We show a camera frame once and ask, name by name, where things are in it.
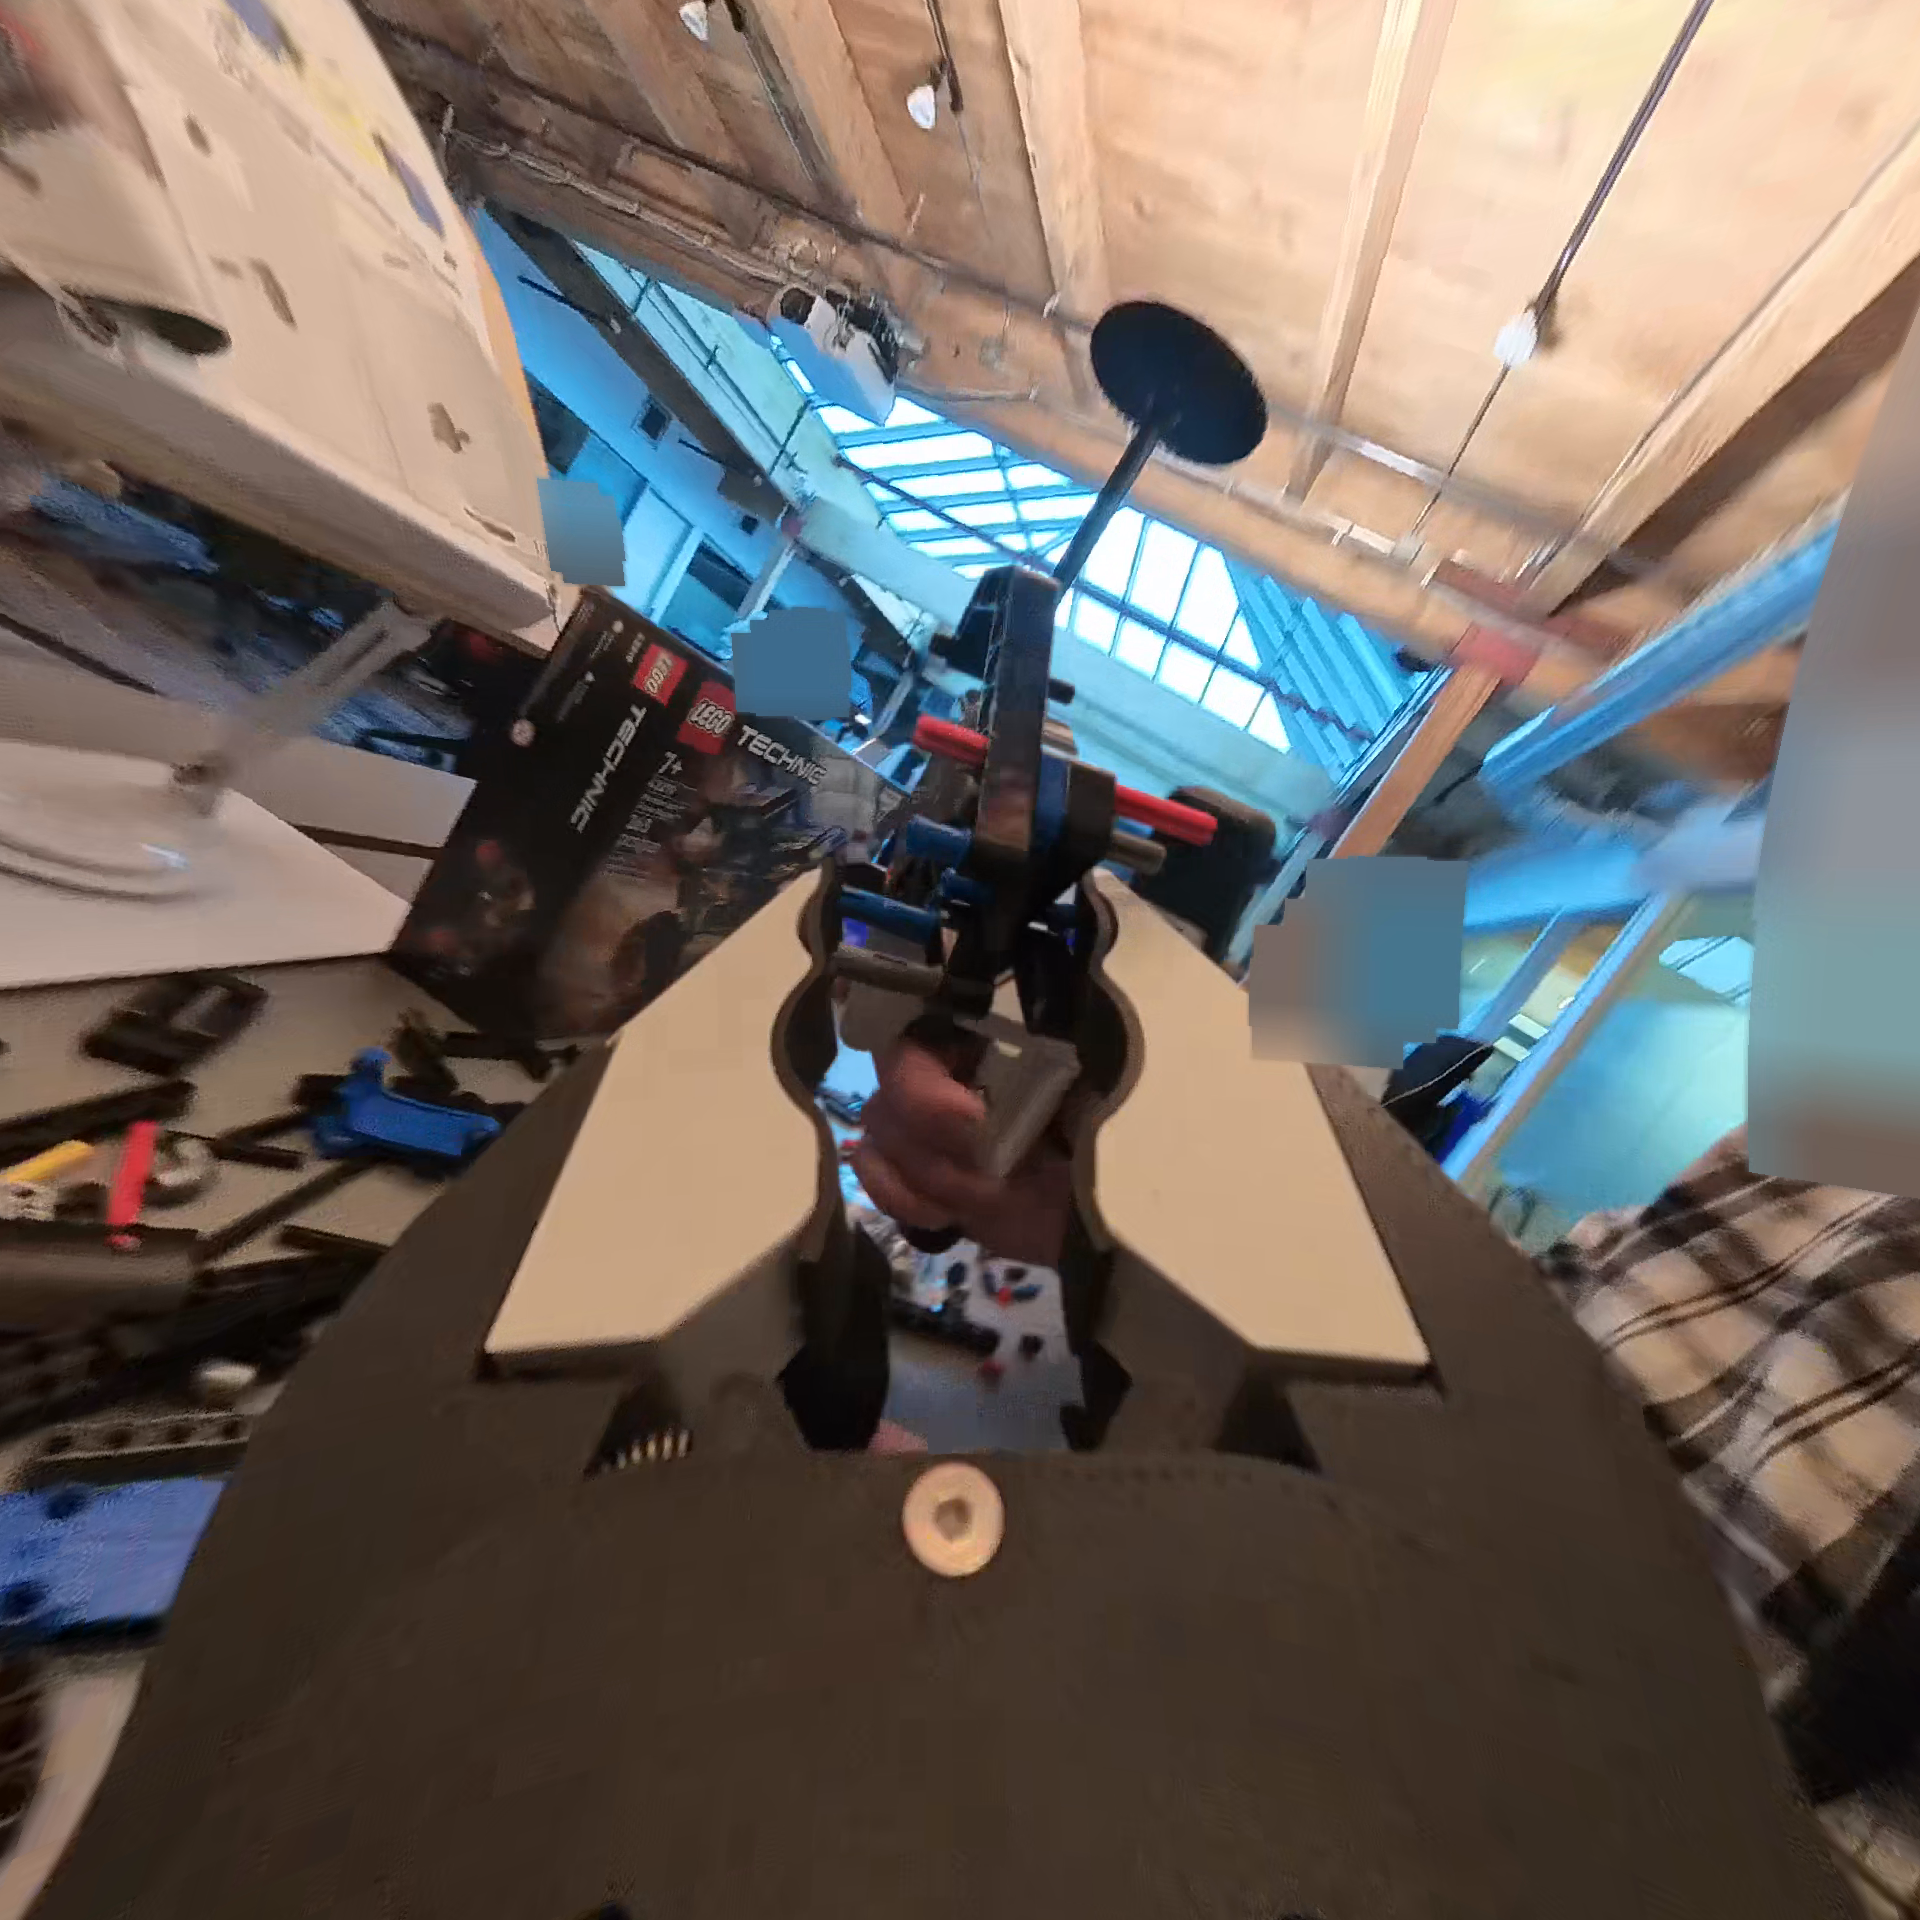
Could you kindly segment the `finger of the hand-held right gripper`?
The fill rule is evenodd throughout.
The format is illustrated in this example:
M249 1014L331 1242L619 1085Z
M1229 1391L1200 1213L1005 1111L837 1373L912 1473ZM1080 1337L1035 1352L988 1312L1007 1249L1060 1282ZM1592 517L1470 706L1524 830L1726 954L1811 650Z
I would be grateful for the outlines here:
M852 944L832 954L837 1035L855 1051L885 1053L940 989L942 967L931 961Z
M1056 1119L1080 1073L1067 1039L988 1039L979 1059L982 1101L979 1158L995 1178L1009 1177Z

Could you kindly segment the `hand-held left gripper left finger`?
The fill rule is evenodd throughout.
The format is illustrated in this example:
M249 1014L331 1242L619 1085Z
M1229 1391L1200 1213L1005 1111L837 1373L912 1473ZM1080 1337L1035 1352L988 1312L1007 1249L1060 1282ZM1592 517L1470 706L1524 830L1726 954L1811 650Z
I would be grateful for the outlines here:
M839 867L807 867L600 1048L493 1371L625 1378L688 1431L720 1390L763 1386L805 1445L872 1449L887 1280L817 1105L839 904Z

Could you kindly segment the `red toy axle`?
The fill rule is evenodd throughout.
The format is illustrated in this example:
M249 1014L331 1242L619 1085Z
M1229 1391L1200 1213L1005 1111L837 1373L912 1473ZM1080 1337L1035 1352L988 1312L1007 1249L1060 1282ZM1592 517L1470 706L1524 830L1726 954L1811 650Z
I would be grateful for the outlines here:
M141 1215L158 1142L159 1119L134 1119L121 1139L103 1194L103 1233L116 1254L131 1254L141 1242Z
M921 714L912 734L913 746L935 758L950 761L973 774L982 774L989 757L988 736ZM1126 783L1116 785L1116 813L1123 823L1137 825L1189 848L1207 848L1215 839L1215 815L1171 798L1150 795Z

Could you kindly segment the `grey toy motor assembly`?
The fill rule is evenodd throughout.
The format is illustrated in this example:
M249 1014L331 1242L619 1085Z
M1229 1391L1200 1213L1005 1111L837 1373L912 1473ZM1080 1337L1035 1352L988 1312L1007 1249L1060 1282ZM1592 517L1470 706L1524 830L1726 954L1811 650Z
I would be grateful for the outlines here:
M880 889L837 889L841 925L902 941L910 954L846 934L832 973L952 1021L985 1016L1012 982L1024 1026L1069 1039L1083 880L1105 864L1157 875L1173 848L1208 848L1215 818L1046 744L1019 758L936 717L916 725L913 742L972 778L972 806L913 813L894 833Z

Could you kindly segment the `grey desk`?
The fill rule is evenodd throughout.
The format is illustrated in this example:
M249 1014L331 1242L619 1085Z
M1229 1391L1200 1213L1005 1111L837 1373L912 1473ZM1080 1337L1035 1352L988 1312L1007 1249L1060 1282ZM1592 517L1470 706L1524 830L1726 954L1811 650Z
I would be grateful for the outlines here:
M272 1000L261 1018L197 1072L201 1098L192 1123L219 1130L261 1118L286 1101L304 1072L334 1072L353 1051L382 1041L407 1007L437 1026L453 1023L429 998L380 961L353 957L310 967L257 970ZM104 1016L131 985L86 982L4 997L4 1035L14 1053L4 1064L4 1112L36 1111L109 1085L104 1064L77 1056L75 1035ZM404 1359L398 1327L415 1320L404 1285L380 1280L347 1309L347 1351L334 1333L317 1333L310 1359L286 1381L297 1398L292 1415L272 1409L273 1391L261 1390L261 1425L246 1447L228 1496L232 1513L254 1522L268 1545L272 1591L315 1607L347 1595L349 1577L371 1569L372 1522L399 1490L404 1451L385 1425L420 1423L427 1413L424 1371ZM889 1449L927 1445L936 1451L1062 1449L1060 1408L1073 1397L1069 1362L1041 1365L1033 1375L988 1390L948 1359L927 1359L896 1339L883 1431ZM75 1891L75 1914L108 1914L103 1891L85 1891L68 1862L75 1835L86 1835L86 1859L109 1849L115 1825L103 1811L103 1778L123 1741L128 1720L153 1728L158 1682L153 1662L176 1672L180 1627L153 1654L134 1650L75 1650L52 1656L43 1682L46 1746L36 1794L4 1857L4 1914L52 1914L48 1880Z

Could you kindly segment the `person's right hand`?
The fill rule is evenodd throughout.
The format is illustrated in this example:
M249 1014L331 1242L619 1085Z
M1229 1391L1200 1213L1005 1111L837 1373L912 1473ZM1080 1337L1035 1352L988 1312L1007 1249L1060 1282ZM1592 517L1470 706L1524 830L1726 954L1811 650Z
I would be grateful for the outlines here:
M849 1163L902 1231L948 1233L982 1254L1056 1267L1072 1225L1072 1154L1051 1127L1014 1169L989 1173L985 1104L950 1070L948 1047L900 1038L878 1063Z

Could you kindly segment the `scatter of small toy pins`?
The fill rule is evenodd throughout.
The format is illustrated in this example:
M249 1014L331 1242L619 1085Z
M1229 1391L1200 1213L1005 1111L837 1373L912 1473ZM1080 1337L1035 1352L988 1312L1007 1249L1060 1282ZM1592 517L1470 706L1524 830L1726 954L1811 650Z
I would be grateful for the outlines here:
M1056 1278L1035 1264L982 1254L968 1240L940 1251L908 1248L883 1312L889 1334L910 1352L948 1359L988 1390L1067 1352Z

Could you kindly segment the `blue toy fender piece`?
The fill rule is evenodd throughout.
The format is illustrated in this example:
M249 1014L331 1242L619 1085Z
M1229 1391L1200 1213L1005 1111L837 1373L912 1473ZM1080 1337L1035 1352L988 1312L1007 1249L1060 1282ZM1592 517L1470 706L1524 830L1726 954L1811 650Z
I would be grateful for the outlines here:
M453 1169L478 1158L502 1130L489 1111L455 1107L399 1094L389 1082L390 1056L371 1047L352 1056L304 1130L331 1160L389 1160Z

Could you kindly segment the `black toy truck box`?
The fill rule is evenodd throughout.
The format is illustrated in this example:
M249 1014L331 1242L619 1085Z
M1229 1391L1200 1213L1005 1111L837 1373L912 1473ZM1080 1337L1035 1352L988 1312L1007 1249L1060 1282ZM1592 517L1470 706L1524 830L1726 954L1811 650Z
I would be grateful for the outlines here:
M848 842L829 766L805 727L740 717L720 662L584 587L389 967L502 1039L604 1038Z

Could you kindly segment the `black pole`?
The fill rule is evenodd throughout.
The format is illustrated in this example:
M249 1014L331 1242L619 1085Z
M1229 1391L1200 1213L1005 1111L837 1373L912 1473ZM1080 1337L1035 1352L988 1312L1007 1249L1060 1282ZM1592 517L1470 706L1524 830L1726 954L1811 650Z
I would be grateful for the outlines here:
M1051 563L1060 590L1077 583L1159 449L1207 469L1231 466L1262 443L1268 425L1254 371L1217 331L1173 303L1111 303L1093 323L1089 366L1101 394L1134 432Z

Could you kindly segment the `pile of black toy beams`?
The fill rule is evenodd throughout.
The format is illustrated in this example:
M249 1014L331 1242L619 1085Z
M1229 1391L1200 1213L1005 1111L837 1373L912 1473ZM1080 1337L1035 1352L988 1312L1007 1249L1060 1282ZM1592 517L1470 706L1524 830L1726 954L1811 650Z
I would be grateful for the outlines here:
M139 1248L116 1254L104 1240L104 1185L89 1213L65 1213L55 1201L48 1217L4 1215L4 1441L85 1419L108 1421L132 1401L185 1390L213 1362L269 1373L294 1359L308 1327L336 1313L389 1248L317 1229L304 1215L372 1169L439 1185L469 1168L408 1168L315 1151L304 1118L345 1072L304 1075L281 1112L197 1136L209 1144L217 1168L294 1173L292 1183L225 1222L153 1225L149 1200ZM176 1079L41 1111L35 1119L126 1119L128 1127L159 1119L159 1136L166 1136L164 1121L177 1118L192 1094L192 1082Z

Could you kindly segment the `blue flat toy panel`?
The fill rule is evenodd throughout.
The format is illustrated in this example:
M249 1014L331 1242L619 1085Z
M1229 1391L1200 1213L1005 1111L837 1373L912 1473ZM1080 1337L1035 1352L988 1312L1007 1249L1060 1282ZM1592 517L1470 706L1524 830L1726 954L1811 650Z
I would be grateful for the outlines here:
M3 1645L145 1645L224 1478L55 1482L3 1496Z

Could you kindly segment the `instruction booklet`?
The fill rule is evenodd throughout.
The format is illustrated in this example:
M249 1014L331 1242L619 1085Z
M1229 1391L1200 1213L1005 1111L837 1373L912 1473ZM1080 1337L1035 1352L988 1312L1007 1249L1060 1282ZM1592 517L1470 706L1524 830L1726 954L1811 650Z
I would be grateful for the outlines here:
M495 287L353 3L4 3L4 429L501 638L548 615Z

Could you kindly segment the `wooden support post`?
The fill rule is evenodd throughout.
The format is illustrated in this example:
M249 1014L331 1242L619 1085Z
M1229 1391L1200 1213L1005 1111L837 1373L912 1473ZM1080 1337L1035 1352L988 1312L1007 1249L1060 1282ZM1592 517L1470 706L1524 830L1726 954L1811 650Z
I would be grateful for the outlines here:
M1376 857L1501 689L1486 659L1447 659L1408 697L1317 818L1320 857Z

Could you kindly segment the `black toy frame piece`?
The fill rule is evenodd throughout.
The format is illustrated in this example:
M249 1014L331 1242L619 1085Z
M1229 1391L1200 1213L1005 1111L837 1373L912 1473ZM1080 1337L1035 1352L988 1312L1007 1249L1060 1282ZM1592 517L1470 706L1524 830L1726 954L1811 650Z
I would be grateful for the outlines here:
M80 1056L158 1079L187 1075L246 1032L269 1000L269 989L232 970L158 975L81 1035Z

